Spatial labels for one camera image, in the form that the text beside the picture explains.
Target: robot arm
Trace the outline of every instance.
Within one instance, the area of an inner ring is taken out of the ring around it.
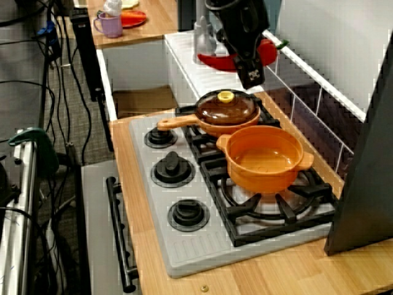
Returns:
[[[261,35],[269,27],[263,0],[205,0],[206,7],[222,24],[225,46],[236,52],[236,71],[245,89],[265,82],[257,51]]]

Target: orange pot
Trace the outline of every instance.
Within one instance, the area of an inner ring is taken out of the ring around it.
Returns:
[[[300,170],[309,169],[314,162],[314,156],[305,152],[295,137],[270,126],[222,135],[217,147],[225,153],[231,179],[251,192],[282,191],[295,181]]]

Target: green clamp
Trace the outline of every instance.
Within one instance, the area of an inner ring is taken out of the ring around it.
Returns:
[[[37,144],[38,176],[47,178],[54,175],[57,169],[59,169],[59,160],[45,130],[28,128],[8,140],[8,144],[10,146],[18,146],[27,141],[34,141]]]

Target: orange pan handle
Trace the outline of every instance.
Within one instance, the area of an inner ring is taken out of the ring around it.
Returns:
[[[196,115],[192,114],[182,117],[162,119],[157,123],[157,129],[161,131],[167,131],[178,127],[183,127],[193,124],[199,125],[199,122],[200,120],[196,117]]]
[[[309,152],[303,153],[303,158],[300,163],[296,166],[296,170],[307,170],[310,169],[314,163],[314,155],[310,154]]]
[[[227,142],[231,138],[231,135],[229,134],[223,134],[219,137],[219,139],[216,142],[216,146],[223,151],[224,153],[227,153]]]

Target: white bottle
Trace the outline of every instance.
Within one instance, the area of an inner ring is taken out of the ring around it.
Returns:
[[[104,4],[106,17],[116,17],[122,14],[122,0],[106,0]]]

